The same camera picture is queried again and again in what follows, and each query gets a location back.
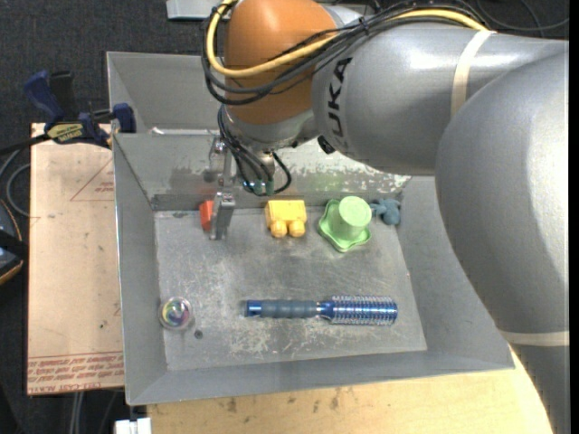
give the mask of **wooden table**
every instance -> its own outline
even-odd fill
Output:
[[[545,409],[521,362],[314,391],[150,405],[154,434],[546,434]]]

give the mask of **yellow cable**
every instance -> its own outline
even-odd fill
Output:
[[[223,74],[224,76],[237,79],[240,77],[251,77],[251,76],[254,76],[257,74],[261,74],[262,72],[265,72],[265,71],[271,71],[275,68],[280,67],[283,64],[286,64],[286,63],[291,62],[291,61],[295,61],[296,59],[304,57],[304,56],[308,56],[310,53],[312,53],[315,50],[317,50],[318,48],[324,46],[326,43],[328,43],[330,40],[332,40],[334,37],[336,37],[335,35],[332,35],[332,36],[328,37],[327,39],[324,39],[324,40],[321,40],[318,42],[313,42],[310,45],[307,45],[303,48],[300,48],[294,52],[287,53],[283,56],[280,56],[279,58],[276,58],[275,60],[267,61],[267,62],[264,62],[263,64],[259,64],[257,66],[252,66],[250,68],[241,69],[241,70],[232,70],[232,69],[224,68],[221,64],[219,64],[219,62],[217,61],[217,59],[215,57],[214,36],[215,36],[215,31],[217,30],[217,24],[219,23],[219,20],[223,16],[223,10],[225,9],[225,7],[227,5],[229,5],[235,1],[237,1],[237,0],[223,0],[222,3],[217,8],[217,12],[214,14],[213,18],[211,19],[211,21],[209,23],[209,27],[207,29],[207,39],[206,39],[207,59],[209,60],[209,63],[211,64],[211,66],[216,71]]]
[[[228,5],[238,2],[240,0],[223,0],[217,11],[211,18],[209,22],[209,27],[207,28],[207,37],[206,37],[206,45],[205,45],[205,52],[207,55],[207,60],[211,64],[211,66],[222,75],[232,78],[232,79],[239,79],[241,77],[251,77],[257,74],[261,74],[265,71],[271,71],[283,64],[295,61],[298,58],[308,56],[310,53],[314,52],[318,48],[323,47],[326,43],[331,41],[335,35],[328,37],[327,39],[313,42],[310,45],[307,45],[303,48],[300,48],[294,52],[286,53],[275,60],[267,61],[262,64],[258,64],[256,66],[251,66],[250,68],[240,69],[240,70],[233,70],[224,68],[215,57],[215,50],[214,50],[214,37],[215,32],[217,30],[217,25],[221,18],[223,17],[224,11]],[[445,19],[449,19],[451,21],[455,21],[457,23],[461,23],[470,29],[475,29],[477,31],[488,31],[484,25],[477,23],[475,20],[465,16],[464,14],[453,12],[451,10],[438,10],[438,9],[425,9],[425,10],[412,10],[408,13],[401,14],[394,18],[388,19],[386,21],[391,21],[393,19],[399,18],[408,18],[408,17],[424,17],[424,16],[436,16]]]
[[[461,23],[469,27],[470,29],[475,29],[476,31],[488,31],[484,25],[477,23],[474,19],[465,16],[464,14],[454,12],[452,10],[437,10],[437,9],[425,9],[425,10],[413,10],[409,13],[400,14],[392,19],[400,19],[406,17],[422,17],[422,16],[436,16],[444,19],[450,19]]]

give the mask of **cardboard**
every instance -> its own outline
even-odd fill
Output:
[[[32,147],[29,395],[124,384],[113,185],[108,149]]]

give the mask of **yellow toy block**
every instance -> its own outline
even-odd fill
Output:
[[[268,201],[265,206],[265,221],[274,238],[283,238],[289,233],[299,238],[306,233],[306,204],[302,200]]]

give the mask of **metal bracket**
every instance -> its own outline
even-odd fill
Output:
[[[222,240],[225,238],[232,220],[233,209],[235,209],[233,193],[219,192],[215,195],[214,212],[211,217],[211,230],[209,231],[211,240]]]
[[[217,145],[221,142],[215,142],[212,145],[212,152],[217,151]],[[222,240],[227,235],[227,229],[233,217],[235,209],[235,198],[232,189],[232,155],[225,147],[219,148],[219,153],[225,157],[223,163],[223,177],[219,180],[222,191],[215,194],[214,209],[211,215],[211,230],[209,230],[210,240]]]

